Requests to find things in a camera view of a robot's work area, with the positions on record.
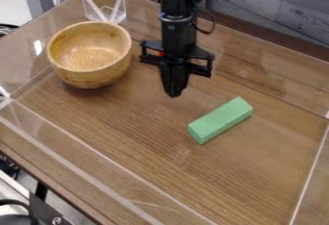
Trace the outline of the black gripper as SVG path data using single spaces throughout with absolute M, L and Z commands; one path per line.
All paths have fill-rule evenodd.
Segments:
M 140 62 L 159 65 L 160 79 L 164 91 L 168 96 L 180 96 L 187 86 L 188 73 L 203 77 L 212 76 L 214 54 L 194 45 L 183 55 L 166 52 L 160 40 L 143 40 L 140 42 L 142 55 Z M 164 52 L 164 57 L 158 56 L 158 52 Z M 203 60 L 204 65 L 191 62 L 191 60 Z M 178 65 L 174 70 L 174 89 L 172 89 L 172 68 L 163 61 Z

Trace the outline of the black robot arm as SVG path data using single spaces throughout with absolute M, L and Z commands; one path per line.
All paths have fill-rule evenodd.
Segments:
M 162 39 L 140 42 L 140 62 L 156 65 L 162 85 L 170 97 L 180 96 L 191 74 L 212 76 L 214 54 L 196 45 L 198 4 L 202 0 L 158 0 Z

